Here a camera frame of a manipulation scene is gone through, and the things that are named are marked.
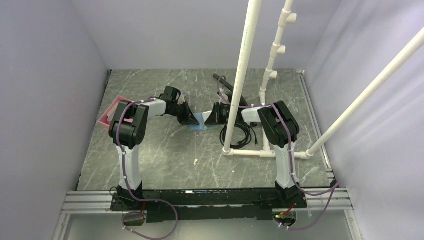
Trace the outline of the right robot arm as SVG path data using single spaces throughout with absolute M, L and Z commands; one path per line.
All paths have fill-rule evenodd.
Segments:
M 289 207 L 295 197 L 300 194 L 298 177 L 295 171 L 295 146 L 300 133 L 300 126 L 283 101 L 271 104 L 240 106 L 235 121 L 230 122 L 231 105 L 215 103 L 205 120 L 205 125 L 223 125 L 220 133 L 220 142 L 227 155 L 238 155 L 240 149 L 256 138 L 252 124 L 260 124 L 264 133 L 264 140 L 272 150 L 262 150 L 259 157 L 275 157 L 277 176 L 275 187 L 276 203 L 282 207 Z M 237 144 L 227 140 L 228 130 L 240 128 L 245 131 L 246 138 Z

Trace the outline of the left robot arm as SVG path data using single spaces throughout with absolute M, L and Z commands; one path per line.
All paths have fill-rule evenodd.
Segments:
M 170 115 L 183 126 L 200 123 L 194 117 L 188 102 L 180 100 L 181 91 L 167 86 L 158 98 L 146 101 L 122 100 L 118 103 L 108 134 L 116 145 L 119 156 L 120 180 L 116 187 L 119 198 L 131 210 L 144 203 L 143 181 L 139 166 L 140 145 L 146 134 L 150 117 Z

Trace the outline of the green card holder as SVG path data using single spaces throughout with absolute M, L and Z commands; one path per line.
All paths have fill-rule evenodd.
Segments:
M 218 125 L 205 125 L 206 119 L 211 115 L 212 111 L 206 111 L 202 113 L 195 113 L 194 117 L 199 122 L 199 125 L 190 124 L 188 129 L 190 131 L 207 131 L 212 129 L 217 129 Z

